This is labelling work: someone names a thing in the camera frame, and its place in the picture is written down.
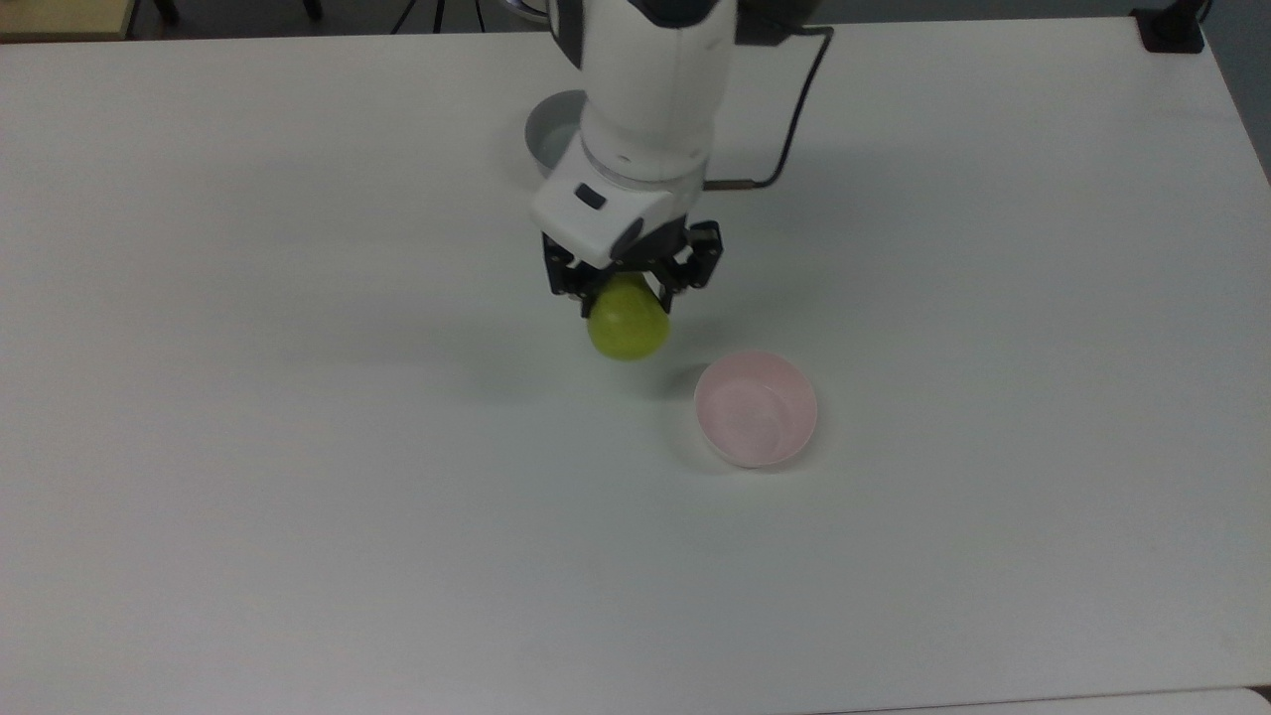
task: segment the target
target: white table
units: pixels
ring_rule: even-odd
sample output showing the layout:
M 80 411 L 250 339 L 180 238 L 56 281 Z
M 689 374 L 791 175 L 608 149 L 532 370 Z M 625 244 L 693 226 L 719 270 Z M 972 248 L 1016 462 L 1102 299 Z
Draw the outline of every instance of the white table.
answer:
M 646 363 L 547 36 L 0 47 L 0 710 L 761 715 L 1271 682 L 1271 190 L 1129 19 L 844 27 Z M 738 57 L 718 173 L 810 47 Z M 717 461 L 700 367 L 822 409 Z

